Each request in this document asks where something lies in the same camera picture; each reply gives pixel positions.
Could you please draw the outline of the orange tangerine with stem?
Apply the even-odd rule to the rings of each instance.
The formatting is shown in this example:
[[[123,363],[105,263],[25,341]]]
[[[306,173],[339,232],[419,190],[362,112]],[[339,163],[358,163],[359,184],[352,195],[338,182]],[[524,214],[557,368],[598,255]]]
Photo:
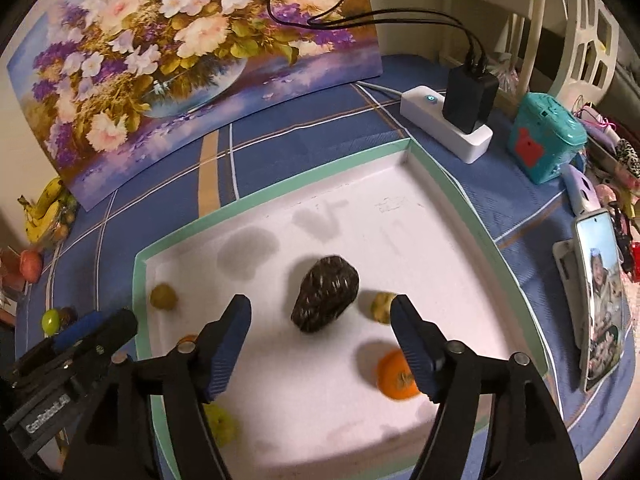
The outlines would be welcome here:
[[[409,400],[420,394],[409,364],[400,349],[387,353],[378,361],[376,386],[384,396],[395,401]]]

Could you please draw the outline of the white tray with teal rim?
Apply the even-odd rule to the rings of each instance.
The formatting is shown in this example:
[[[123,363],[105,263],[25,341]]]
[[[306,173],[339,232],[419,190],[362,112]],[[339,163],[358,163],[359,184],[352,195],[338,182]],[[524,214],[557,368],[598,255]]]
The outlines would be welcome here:
[[[376,479],[433,425],[402,374],[390,296],[476,353],[549,352],[536,315],[460,185],[419,144],[370,148],[268,186],[139,252],[139,359],[168,353],[236,295],[252,320],[218,404],[240,428],[237,479]]]

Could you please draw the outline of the small olive round fruit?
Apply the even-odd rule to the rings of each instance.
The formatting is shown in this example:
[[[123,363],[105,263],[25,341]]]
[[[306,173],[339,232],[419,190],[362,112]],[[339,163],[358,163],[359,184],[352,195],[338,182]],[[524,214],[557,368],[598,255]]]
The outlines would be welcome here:
[[[150,304],[157,310],[174,310],[178,304],[178,296],[170,285],[160,283],[150,293]]]

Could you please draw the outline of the yellow banana bunch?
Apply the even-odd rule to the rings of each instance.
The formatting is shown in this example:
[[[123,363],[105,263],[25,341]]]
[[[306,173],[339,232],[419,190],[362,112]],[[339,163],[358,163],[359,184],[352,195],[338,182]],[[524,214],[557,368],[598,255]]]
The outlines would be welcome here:
[[[30,244],[38,243],[54,223],[61,210],[58,199],[64,190],[62,179],[54,178],[47,184],[34,204],[24,195],[17,199],[24,210],[25,232]]]

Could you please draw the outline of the green fruit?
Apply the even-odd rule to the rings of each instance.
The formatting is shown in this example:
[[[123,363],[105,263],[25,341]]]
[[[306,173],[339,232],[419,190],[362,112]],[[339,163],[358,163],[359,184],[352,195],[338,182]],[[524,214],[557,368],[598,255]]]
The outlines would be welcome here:
[[[204,404],[203,410],[210,433],[218,448],[231,443],[238,434],[238,426],[234,418],[216,403]]]
[[[41,328],[46,337],[55,336],[62,328],[62,318],[58,309],[49,309],[43,313]]]

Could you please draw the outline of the black power adapter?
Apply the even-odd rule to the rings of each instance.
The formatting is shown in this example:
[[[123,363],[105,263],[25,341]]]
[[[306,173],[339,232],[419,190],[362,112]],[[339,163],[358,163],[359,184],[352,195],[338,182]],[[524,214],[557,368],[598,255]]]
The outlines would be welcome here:
[[[448,73],[442,116],[464,134],[487,122],[499,88],[498,78],[488,72],[473,73],[459,66]]]

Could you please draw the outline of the red apple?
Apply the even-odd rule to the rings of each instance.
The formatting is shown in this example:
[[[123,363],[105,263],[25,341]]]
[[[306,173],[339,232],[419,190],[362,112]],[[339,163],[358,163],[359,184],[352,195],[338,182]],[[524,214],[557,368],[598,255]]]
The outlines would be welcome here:
[[[39,252],[25,249],[20,255],[20,272],[29,284],[36,284],[42,274],[43,261]]]

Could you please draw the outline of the small round dark fruit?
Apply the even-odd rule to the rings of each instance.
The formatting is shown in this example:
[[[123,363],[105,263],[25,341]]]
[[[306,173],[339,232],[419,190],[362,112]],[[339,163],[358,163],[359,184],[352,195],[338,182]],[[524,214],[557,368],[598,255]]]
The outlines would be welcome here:
[[[58,316],[60,317],[60,326],[62,330],[66,330],[68,326],[73,325],[78,319],[78,314],[73,307],[58,309]]]

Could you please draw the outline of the teal plastic box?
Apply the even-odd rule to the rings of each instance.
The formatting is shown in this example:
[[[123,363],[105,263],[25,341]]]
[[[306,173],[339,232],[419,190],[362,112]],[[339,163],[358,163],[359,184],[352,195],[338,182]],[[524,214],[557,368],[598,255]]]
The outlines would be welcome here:
[[[586,142],[584,126],[557,99],[527,92],[506,146],[529,180],[543,184],[555,179]]]

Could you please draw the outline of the small orange tangerine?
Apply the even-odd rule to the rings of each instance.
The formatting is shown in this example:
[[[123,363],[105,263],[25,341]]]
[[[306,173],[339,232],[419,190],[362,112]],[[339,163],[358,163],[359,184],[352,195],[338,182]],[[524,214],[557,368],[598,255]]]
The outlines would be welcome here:
[[[193,342],[195,344],[195,341],[197,339],[198,339],[198,335],[189,334],[189,335],[181,337],[178,340],[178,344],[185,344],[186,342]]]

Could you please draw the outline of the smartphone with photo screen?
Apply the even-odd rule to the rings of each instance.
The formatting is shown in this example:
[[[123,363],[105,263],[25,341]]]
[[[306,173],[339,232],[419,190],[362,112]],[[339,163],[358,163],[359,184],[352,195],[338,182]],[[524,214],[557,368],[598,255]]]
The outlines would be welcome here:
[[[576,218],[573,242],[586,307],[580,370],[582,388],[589,392],[622,358],[628,306],[610,213],[601,208]]]

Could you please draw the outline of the small yellow-brown fruit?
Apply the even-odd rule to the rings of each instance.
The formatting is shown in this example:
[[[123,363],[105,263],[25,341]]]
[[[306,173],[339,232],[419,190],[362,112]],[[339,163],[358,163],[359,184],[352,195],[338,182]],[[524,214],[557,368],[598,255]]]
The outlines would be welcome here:
[[[385,325],[390,324],[390,307],[395,297],[396,294],[394,292],[378,292],[374,296],[370,312],[375,322]]]

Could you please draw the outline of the clear plastic fruit container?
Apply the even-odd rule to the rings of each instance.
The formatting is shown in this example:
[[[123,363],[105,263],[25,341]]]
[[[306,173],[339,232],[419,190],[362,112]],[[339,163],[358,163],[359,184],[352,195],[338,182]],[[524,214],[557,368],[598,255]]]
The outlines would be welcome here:
[[[35,222],[34,244],[51,248],[70,235],[77,216],[78,203],[71,192],[64,192],[52,203],[44,216]]]

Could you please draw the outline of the white power strip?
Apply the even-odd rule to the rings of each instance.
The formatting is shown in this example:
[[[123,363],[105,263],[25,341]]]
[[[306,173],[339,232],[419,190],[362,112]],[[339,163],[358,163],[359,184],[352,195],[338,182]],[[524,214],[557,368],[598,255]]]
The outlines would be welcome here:
[[[400,114],[416,125],[440,145],[471,165],[488,150],[494,133],[488,125],[481,125],[471,133],[464,133],[444,117],[445,97],[427,86],[417,86],[400,96]]]

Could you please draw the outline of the white shelf unit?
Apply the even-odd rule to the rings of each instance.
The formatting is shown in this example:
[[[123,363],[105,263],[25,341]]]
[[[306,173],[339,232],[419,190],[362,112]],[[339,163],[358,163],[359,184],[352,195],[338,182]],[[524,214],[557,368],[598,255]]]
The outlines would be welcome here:
[[[547,90],[566,108],[598,104],[616,69],[620,26],[602,0],[480,0],[509,13],[506,21],[508,71],[518,73],[513,91],[498,92],[496,104],[509,113],[532,88],[535,63],[542,59],[541,34],[559,29],[563,45],[559,67]],[[446,11],[452,0],[442,0]]]

